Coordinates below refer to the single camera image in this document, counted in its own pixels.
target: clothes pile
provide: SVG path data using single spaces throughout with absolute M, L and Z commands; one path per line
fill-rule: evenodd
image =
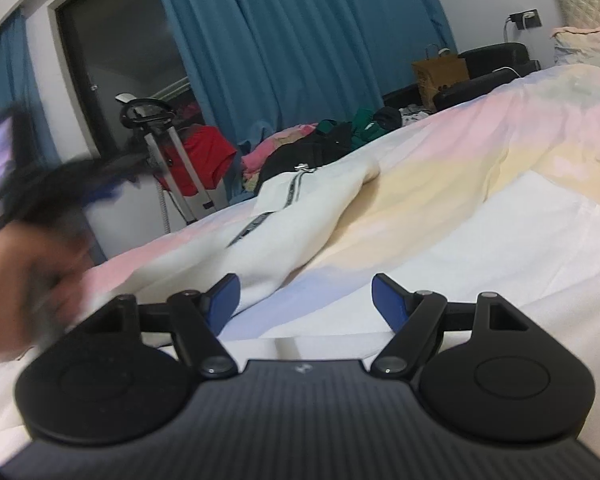
M 315 126 L 315 124 L 298 124 L 298 126 L 282 130 L 263 140 L 251 153 L 243 156 L 242 177 L 244 189 L 247 191 L 255 189 L 262 165 L 271 153 L 284 144 L 291 144 L 309 135 L 315 130 Z
M 331 164 L 400 127 L 400 110 L 383 107 L 375 113 L 360 108 L 349 122 L 322 120 L 288 128 L 242 158 L 244 188 L 257 195 L 264 182 L 280 173 Z

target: logo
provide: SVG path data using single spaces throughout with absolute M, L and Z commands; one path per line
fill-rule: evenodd
M 302 363 L 301 365 L 298 365 L 295 368 L 296 372 L 298 372 L 299 374 L 307 374 L 313 369 L 314 367 L 312 367 L 309 363 Z

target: ceiling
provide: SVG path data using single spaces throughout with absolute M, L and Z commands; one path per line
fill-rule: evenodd
M 140 81 L 184 77 L 160 0 L 74 0 L 66 10 L 88 65 Z

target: paper bag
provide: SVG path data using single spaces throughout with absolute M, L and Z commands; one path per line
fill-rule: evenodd
M 418 81 L 422 105 L 431 112 L 436 111 L 433 104 L 435 94 L 455 83 L 469 79 L 466 62 L 459 58 L 458 54 L 415 61 L 411 63 L 411 67 Z

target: hand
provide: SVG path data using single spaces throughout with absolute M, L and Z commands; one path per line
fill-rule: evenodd
M 26 306 L 30 273 L 59 276 L 50 304 L 63 324 L 80 314 L 82 276 L 89 268 L 88 245 L 53 232 L 13 223 L 0 231 L 0 355 L 22 352 L 31 343 Z

